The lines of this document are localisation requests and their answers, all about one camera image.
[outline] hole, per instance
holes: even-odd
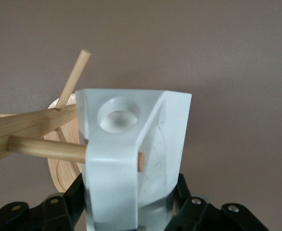
[[[131,100],[118,97],[106,102],[99,110],[100,127],[110,133],[131,129],[138,122],[138,106]]]
[[[18,210],[18,209],[20,209],[20,208],[21,208],[20,205],[15,205],[15,206],[12,208],[12,211],[16,211],[16,210]]]
[[[50,201],[50,204],[56,204],[56,203],[58,203],[58,202],[59,202],[58,199],[52,199],[52,200]]]

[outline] wooden base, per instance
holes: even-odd
[[[55,100],[48,108],[54,108],[58,100],[59,99]],[[76,96],[75,94],[71,94],[66,105],[75,103]],[[61,131],[63,132],[66,142],[79,143],[77,118],[61,126],[60,131],[53,131],[45,135],[44,139],[52,141],[63,141],[63,137],[61,137]],[[62,193],[69,188],[76,177],[82,172],[81,164],[76,162],[48,158],[48,164],[54,186],[59,192]]]

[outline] white plastic block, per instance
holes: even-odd
[[[163,230],[177,184],[191,94],[76,91],[88,231]],[[138,172],[138,152],[145,167]]]

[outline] metal screw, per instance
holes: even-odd
[[[59,202],[58,199],[52,199],[52,200],[50,201],[50,204],[56,204],[56,203],[58,203],[58,202]]]
[[[20,208],[21,208],[20,205],[15,205],[15,206],[12,208],[12,211],[16,211],[16,210],[18,210],[18,209],[20,209]]]
[[[229,209],[229,211],[234,212],[234,213],[238,213],[239,212],[238,207],[236,207],[235,205],[230,205],[228,207],[228,209]]]
[[[195,205],[200,205],[200,204],[201,204],[201,201],[200,201],[200,199],[198,199],[198,198],[193,198],[191,201],[192,201],[192,203],[194,203]]]

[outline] wooden rod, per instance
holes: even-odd
[[[0,160],[10,154],[6,146],[11,135],[40,138],[76,117],[76,105],[72,104],[61,112],[47,109],[0,118]]]
[[[10,136],[7,144],[7,150],[10,152],[79,163],[85,163],[86,148],[82,144],[18,136]]]
[[[59,101],[55,106],[55,109],[61,111],[65,107],[71,93],[73,93],[73,90],[74,90],[74,88],[75,88],[75,86],[78,82],[78,79],[80,78],[80,75],[81,75],[85,65],[87,64],[87,62],[90,58],[90,55],[91,55],[91,53],[89,51],[81,50],[80,55],[79,55],[79,57],[76,61],[76,64],[75,64],[75,66],[72,70],[72,73],[70,74],[68,81],[67,81],[67,83],[66,83],[66,85],[65,85],[65,87],[62,91],[60,98],[59,98]]]

